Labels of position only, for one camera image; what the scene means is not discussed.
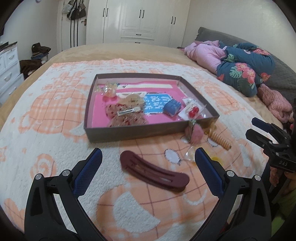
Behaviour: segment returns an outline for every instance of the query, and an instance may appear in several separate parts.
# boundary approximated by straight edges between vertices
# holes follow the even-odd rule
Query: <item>pink flower print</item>
[[[261,76],[263,82],[265,82],[265,81],[267,81],[269,79],[269,77],[271,75],[268,75],[267,73],[262,73],[260,76]]]
[[[261,49],[261,48],[257,48],[255,50],[253,50],[253,53],[258,53],[258,54],[261,54],[261,55],[270,55],[269,52],[267,52],[266,50]]]
[[[236,63],[237,71],[244,71],[250,69],[246,63]]]
[[[224,79],[224,74],[221,74],[219,77],[217,77],[218,80],[223,81]]]
[[[253,69],[244,70],[242,73],[242,77],[248,79],[249,84],[255,83],[255,71]]]

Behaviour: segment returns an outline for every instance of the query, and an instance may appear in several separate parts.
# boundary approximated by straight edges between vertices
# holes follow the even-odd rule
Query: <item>box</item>
[[[206,108],[201,113],[200,119],[197,120],[202,128],[209,127],[212,122],[216,122],[219,118],[219,114],[207,100],[180,76],[142,73],[97,74],[89,92],[84,117],[84,129],[90,142],[110,142],[168,135],[184,132],[185,128],[188,126],[188,121],[184,121],[181,118],[178,119],[178,117],[166,119],[169,117],[165,114],[162,115],[166,117],[158,115],[157,118],[157,115],[149,115],[148,118],[150,119],[148,122],[150,124],[147,125],[104,126],[106,114],[102,111],[102,108],[105,104],[109,104],[109,100],[104,100],[104,97],[101,97],[102,92],[98,90],[107,82],[120,84],[118,91],[126,92],[129,92],[129,90],[134,92],[135,88],[132,88],[132,86],[140,86],[140,83],[145,83],[148,93],[153,93],[151,90],[155,90],[155,93],[162,93],[161,90],[165,90],[165,93],[167,92],[173,98],[174,94],[176,94],[174,88],[177,86],[178,90],[180,90],[179,92],[184,95],[184,98],[192,98],[206,105]]]

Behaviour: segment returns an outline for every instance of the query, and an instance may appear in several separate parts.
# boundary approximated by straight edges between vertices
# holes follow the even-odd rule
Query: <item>tan bedspread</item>
[[[184,64],[201,68],[195,62],[187,58],[182,51],[174,48],[140,45],[140,44],[99,44],[84,45],[66,50],[59,53],[50,61],[45,63],[41,68],[35,71],[26,81],[16,89],[8,100],[0,108],[0,130],[2,129],[11,110],[20,99],[21,95],[28,89],[53,63],[76,62],[76,61],[92,61],[92,60],[111,60],[115,58],[123,58],[125,60],[147,60],[159,62],[171,62]],[[237,93],[243,97],[261,117],[269,122],[274,123],[282,128],[282,124],[271,114],[264,103],[256,96],[252,98],[244,97],[241,93]]]

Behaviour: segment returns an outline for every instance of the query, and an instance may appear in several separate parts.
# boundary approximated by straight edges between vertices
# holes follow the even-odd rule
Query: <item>wardrobe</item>
[[[90,0],[86,44],[182,45],[190,0]]]

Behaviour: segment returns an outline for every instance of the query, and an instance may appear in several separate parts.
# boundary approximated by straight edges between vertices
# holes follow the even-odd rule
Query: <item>dresser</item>
[[[24,82],[20,73],[17,46],[13,45],[0,52],[0,106]]]
[[[86,44],[182,45],[190,0],[90,0]]]

